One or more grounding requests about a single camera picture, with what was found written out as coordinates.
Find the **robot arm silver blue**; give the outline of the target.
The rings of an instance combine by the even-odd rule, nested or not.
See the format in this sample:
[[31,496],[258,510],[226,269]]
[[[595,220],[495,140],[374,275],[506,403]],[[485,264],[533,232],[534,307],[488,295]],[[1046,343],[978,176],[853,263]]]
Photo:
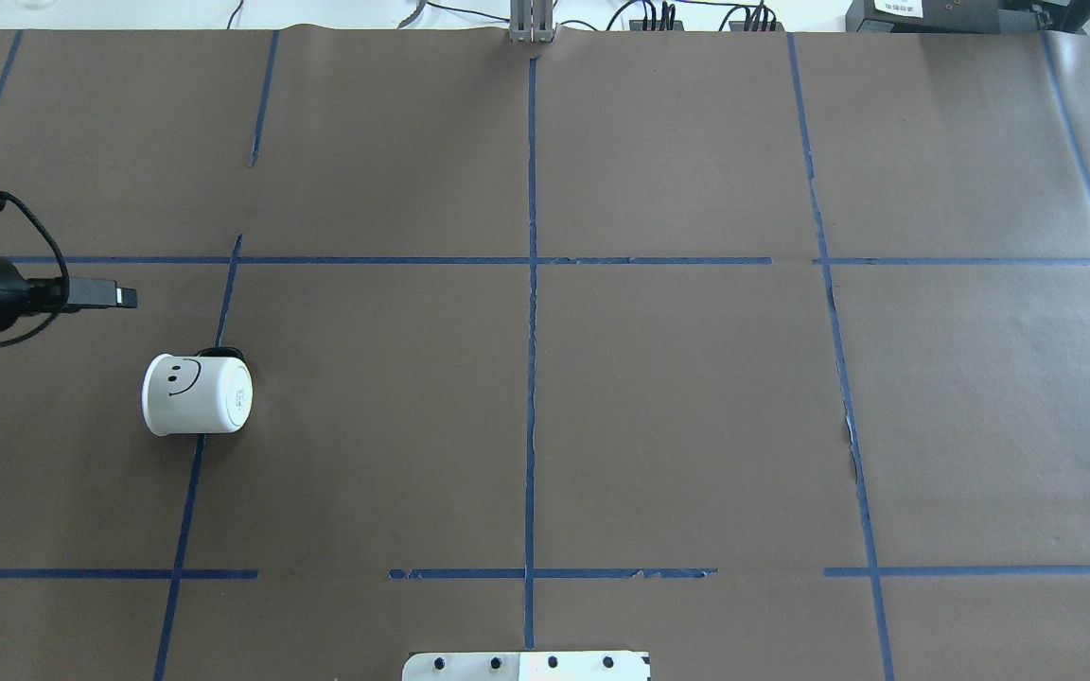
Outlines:
[[112,307],[138,307],[137,290],[95,277],[70,277],[65,288],[60,277],[25,277],[0,257],[0,333],[31,316]]

